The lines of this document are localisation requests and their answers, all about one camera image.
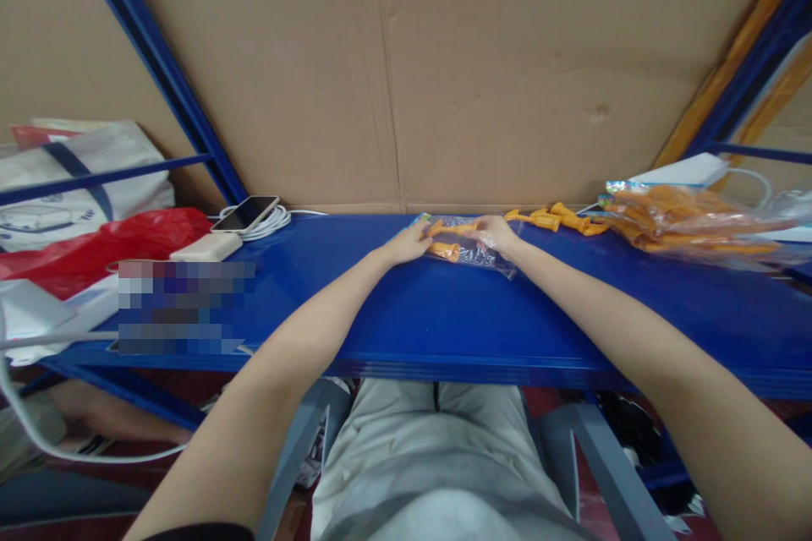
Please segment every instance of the white phone charger cable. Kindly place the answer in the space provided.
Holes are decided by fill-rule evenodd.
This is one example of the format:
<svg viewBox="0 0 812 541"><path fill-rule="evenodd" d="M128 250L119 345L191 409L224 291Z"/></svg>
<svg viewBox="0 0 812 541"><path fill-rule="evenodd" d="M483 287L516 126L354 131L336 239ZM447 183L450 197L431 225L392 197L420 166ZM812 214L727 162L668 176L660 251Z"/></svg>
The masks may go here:
<svg viewBox="0 0 812 541"><path fill-rule="evenodd" d="M55 342L92 342L100 340L111 340L118 338L117 332L89 332L87 334L78 335L64 335L64 336L38 336L35 338L25 338L20 340L8 340L6 337L6 319L3 314L3 304L0 303L0 389L3 390L3 395L8 402L8 405L14 410L14 413L19 419L25 433L34 443L34 445L41 451L55 456L56 458L66 459L68 461L100 463L103 465L118 464L127 465L131 463L142 463L149 461L156 461L157 459L165 456L173 455L180 452L186 447L186 444L175 446L171 450L158 452L151 455L143 456L87 456L67 452L52 445L40 433L36 424L31 420L28 409L25 407L19 393L14 389L11 382L11 374L8 372L8 360L6 359L6 351L12 348L19 347L33 347L41 344L53 344Z"/></svg>
<svg viewBox="0 0 812 541"><path fill-rule="evenodd" d="M229 207L224 207L223 210L220 212L220 219L222 220L229 211L237 209L236 205L230 205ZM285 228L288 224L290 224L291 214L299 213L299 214L308 214L311 216L326 216L326 213L321 211L310 211L310 210L290 210L288 211L284 205L277 205L271 210L269 213L259 224L257 224L254 228L240 234L240 238L243 241L256 241L261 238L268 237L272 235L274 232L279 230L280 228Z"/></svg>

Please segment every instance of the white power adapter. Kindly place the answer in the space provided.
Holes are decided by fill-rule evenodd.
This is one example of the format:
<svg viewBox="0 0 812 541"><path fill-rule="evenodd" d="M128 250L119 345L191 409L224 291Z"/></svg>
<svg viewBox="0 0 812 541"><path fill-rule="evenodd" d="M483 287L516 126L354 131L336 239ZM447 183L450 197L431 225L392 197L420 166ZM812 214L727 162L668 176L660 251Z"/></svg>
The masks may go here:
<svg viewBox="0 0 812 541"><path fill-rule="evenodd" d="M172 252L172 262L222 262L243 246L234 232L210 232L191 245Z"/></svg>

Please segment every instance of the white cable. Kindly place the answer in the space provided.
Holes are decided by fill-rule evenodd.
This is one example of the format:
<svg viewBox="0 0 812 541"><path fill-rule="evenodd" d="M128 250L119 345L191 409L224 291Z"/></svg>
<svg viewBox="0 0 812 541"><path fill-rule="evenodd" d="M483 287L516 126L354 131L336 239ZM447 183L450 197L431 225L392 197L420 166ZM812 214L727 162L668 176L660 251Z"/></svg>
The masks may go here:
<svg viewBox="0 0 812 541"><path fill-rule="evenodd" d="M230 205L223 208L220 212L220 219L222 220L230 211L237 209L236 205ZM326 216L326 213L321 211L310 210L291 210L288 211L284 205L277 205L259 224L253 227L248 232L239 235L243 241L256 241L257 239L268 237L280 228L285 228L290 224L290 215L294 213L310 214L312 216Z"/></svg>
<svg viewBox="0 0 812 541"><path fill-rule="evenodd" d="M108 332L98 332L94 336L92 333L90 333L82 336L81 340L85 342L93 340L109 340L109 336L107 336L107 334ZM62 338L64 342L64 338L67 336L42 336L40 340L37 340L37 338L31 338L26 339L26 342L29 345L32 342L45 343L51 338L58 337ZM77 336L71 337L74 339L74 341L77 341L78 339ZM23 426L25 433L28 435L34 445L46 454L55 456L56 458L66 459L68 461L100 463L104 465L126 465L130 463L156 461L157 459L180 452L186 447L186 444L182 444L175 446L171 450L143 456L87 456L74 454L73 452L67 452L57 448L42 436L42 433L40 433L40 430L36 427L34 421L31 420L28 410L26 409L23 400L20 398L19 393L17 393L17 391L14 389L14 385L12 385L11 375L8 373L8 361L6 361L5 353L9 349L9 347L6 346L9 343L17 343L14 345L15 347L19 347L21 344L20 341L10 341L6 338L6 319L5 315L3 314L3 306L0 303L0 345L3 345L3 347L0 348L0 390L3 390L3 395L6 397L8 405L12 410L14 410L14 413L17 415L19 423Z"/></svg>
<svg viewBox="0 0 812 541"><path fill-rule="evenodd" d="M761 196L761 200L755 209L764 209L770 199L772 199L772 184L770 184L770 181L760 173L750 171L749 169L739 169L738 167L728 167L727 173L742 173L743 175L749 175L752 178L756 178L759 182L761 182L761 185L764 187L764 194Z"/></svg>

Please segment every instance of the clear plastic bag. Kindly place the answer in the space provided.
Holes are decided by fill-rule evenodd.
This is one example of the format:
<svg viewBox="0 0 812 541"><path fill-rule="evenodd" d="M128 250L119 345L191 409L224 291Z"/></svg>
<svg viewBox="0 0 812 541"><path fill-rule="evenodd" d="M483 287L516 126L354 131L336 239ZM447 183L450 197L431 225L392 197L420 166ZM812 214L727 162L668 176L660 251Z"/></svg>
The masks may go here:
<svg viewBox="0 0 812 541"><path fill-rule="evenodd" d="M601 203L647 232L686 234L749 234L792 228L812 217L802 205L795 209L752 210L700 186L607 182L612 195Z"/></svg>
<svg viewBox="0 0 812 541"><path fill-rule="evenodd" d="M604 212L593 219L649 254L747 271L812 260L810 247L753 235L802 223L809 213L802 205L751 210L710 190L675 184L608 182L606 190Z"/></svg>
<svg viewBox="0 0 812 541"><path fill-rule="evenodd" d="M434 239L434 243L425 253L426 256L454 264L493 269L508 279L513 279L513 276L516 275L516 265L513 262L508 262L499 252L484 243L463 236L463 233L467 231L476 230L475 218L433 216L422 213L412 221L410 226L422 221L429 222L424 234ZM508 225L516 234L521 234L522 222L511 221Z"/></svg>

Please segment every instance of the forearm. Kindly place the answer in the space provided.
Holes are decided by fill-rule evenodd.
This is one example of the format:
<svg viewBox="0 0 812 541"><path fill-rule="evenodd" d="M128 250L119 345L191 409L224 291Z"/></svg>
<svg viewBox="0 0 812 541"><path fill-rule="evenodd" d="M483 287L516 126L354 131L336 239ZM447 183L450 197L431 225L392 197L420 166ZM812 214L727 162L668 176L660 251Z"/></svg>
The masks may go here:
<svg viewBox="0 0 812 541"><path fill-rule="evenodd" d="M380 250L367 254L271 334L223 392L126 541L196 522L259 524L302 397L391 267Z"/></svg>
<svg viewBox="0 0 812 541"><path fill-rule="evenodd" d="M361 305L393 264L380 249L288 317L253 357L263 375L302 394L336 357Z"/></svg>
<svg viewBox="0 0 812 541"><path fill-rule="evenodd" d="M506 254L647 396L689 385L711 365L682 332L628 294L519 241Z"/></svg>
<svg viewBox="0 0 812 541"><path fill-rule="evenodd" d="M649 398L725 539L808 538L812 452L735 376L603 281L524 242L505 253Z"/></svg>

